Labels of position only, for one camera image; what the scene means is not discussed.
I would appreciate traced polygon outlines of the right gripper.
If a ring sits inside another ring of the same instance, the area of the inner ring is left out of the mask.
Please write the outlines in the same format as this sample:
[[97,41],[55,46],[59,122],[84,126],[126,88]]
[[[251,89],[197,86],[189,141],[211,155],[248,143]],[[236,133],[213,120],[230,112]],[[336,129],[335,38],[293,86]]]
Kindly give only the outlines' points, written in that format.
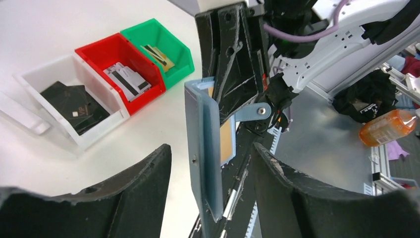
[[215,78],[212,97],[221,120],[263,91],[266,34],[275,61],[270,95],[295,98],[328,65],[322,49],[328,42],[328,16],[316,9],[315,0],[260,0],[258,5],[238,2],[195,15],[202,77]]

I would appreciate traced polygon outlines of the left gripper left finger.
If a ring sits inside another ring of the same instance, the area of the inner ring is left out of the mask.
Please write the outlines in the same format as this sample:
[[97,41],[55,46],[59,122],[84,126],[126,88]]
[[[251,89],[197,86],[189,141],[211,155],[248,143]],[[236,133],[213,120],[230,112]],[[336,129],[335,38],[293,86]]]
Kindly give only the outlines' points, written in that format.
[[163,144],[142,161],[76,194],[0,189],[3,238],[158,238],[171,175]]

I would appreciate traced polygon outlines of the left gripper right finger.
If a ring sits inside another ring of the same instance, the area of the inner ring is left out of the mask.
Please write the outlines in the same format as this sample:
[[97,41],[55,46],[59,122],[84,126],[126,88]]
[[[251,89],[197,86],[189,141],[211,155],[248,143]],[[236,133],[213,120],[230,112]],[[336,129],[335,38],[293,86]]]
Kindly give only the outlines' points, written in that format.
[[420,194],[397,189],[379,196],[321,182],[276,159],[276,191],[264,238],[417,238]]

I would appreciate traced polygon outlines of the blue card holder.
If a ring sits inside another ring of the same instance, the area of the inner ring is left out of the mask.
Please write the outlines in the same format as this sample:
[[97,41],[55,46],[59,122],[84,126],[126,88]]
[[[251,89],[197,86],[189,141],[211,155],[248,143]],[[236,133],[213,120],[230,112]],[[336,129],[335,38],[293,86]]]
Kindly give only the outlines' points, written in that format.
[[[209,209],[215,222],[228,216],[222,191],[220,162],[220,123],[217,102],[209,95],[214,78],[202,78],[185,83],[185,115],[192,191],[199,215]],[[242,122],[259,122],[269,118],[268,103],[246,104],[233,116],[235,130]]]

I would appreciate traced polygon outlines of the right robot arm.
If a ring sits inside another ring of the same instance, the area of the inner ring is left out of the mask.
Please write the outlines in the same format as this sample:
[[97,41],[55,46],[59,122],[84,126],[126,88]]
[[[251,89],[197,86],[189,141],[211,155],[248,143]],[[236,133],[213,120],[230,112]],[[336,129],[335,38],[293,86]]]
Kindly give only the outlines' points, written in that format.
[[417,0],[206,0],[194,17],[203,76],[214,79],[210,111],[270,119],[322,72],[382,45],[419,16]]

